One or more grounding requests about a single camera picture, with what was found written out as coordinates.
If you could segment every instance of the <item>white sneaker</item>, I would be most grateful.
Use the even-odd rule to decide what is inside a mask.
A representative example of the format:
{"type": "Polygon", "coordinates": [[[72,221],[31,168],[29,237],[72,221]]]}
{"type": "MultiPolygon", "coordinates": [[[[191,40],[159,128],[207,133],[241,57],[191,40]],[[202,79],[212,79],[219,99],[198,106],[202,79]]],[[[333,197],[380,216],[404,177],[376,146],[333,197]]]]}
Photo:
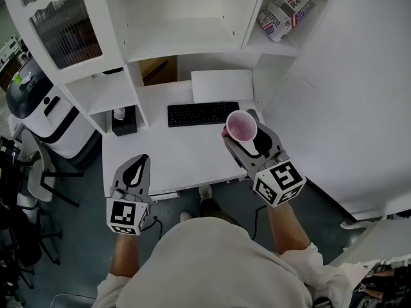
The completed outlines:
{"type": "Polygon", "coordinates": [[[182,223],[183,221],[187,221],[189,219],[193,219],[193,216],[188,213],[187,211],[183,211],[180,214],[180,222],[182,223]]]}
{"type": "Polygon", "coordinates": [[[206,200],[208,198],[213,198],[213,190],[211,189],[210,185],[200,186],[198,188],[200,193],[201,201],[206,200]]]}

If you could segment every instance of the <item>american flag box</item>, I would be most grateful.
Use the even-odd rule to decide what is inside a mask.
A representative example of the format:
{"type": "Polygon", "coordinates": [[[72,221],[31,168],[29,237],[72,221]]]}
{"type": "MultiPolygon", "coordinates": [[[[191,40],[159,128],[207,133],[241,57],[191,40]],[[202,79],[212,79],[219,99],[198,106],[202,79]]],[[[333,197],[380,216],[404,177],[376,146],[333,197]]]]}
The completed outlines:
{"type": "Polygon", "coordinates": [[[280,42],[314,6],[312,0],[271,0],[258,15],[257,23],[271,40],[280,42]]]}

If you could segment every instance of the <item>pink cup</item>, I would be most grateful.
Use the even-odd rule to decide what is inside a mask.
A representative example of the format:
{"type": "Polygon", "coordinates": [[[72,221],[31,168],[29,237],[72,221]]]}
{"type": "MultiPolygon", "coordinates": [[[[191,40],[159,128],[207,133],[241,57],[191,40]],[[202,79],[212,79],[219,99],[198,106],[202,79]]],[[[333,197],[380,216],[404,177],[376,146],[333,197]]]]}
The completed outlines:
{"type": "Polygon", "coordinates": [[[238,142],[251,142],[256,138],[257,130],[256,120],[249,113],[236,110],[228,116],[222,135],[228,134],[238,142]]]}

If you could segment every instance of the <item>black tissue box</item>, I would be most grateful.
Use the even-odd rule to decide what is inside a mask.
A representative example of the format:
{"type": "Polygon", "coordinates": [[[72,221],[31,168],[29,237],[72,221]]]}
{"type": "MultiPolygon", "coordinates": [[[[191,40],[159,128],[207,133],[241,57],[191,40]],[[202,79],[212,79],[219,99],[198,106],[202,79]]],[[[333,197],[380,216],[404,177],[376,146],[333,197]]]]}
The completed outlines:
{"type": "Polygon", "coordinates": [[[118,137],[137,132],[136,107],[128,106],[125,109],[126,112],[122,121],[117,120],[114,117],[114,111],[111,111],[111,128],[118,137]]]}

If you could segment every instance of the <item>white desk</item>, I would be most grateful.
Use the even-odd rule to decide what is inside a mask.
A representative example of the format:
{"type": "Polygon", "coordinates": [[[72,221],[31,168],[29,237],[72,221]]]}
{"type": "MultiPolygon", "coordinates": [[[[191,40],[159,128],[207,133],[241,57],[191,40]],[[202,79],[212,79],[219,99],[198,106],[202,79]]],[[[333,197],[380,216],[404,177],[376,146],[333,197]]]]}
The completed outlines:
{"type": "MultiPolygon", "coordinates": [[[[103,181],[109,196],[114,173],[128,159],[147,154],[151,159],[150,195],[168,193],[245,176],[225,148],[223,124],[168,128],[167,106],[193,103],[191,81],[145,87],[139,92],[149,128],[138,133],[103,138],[103,181]]],[[[240,109],[256,109],[254,101],[239,101],[240,109]]]]}

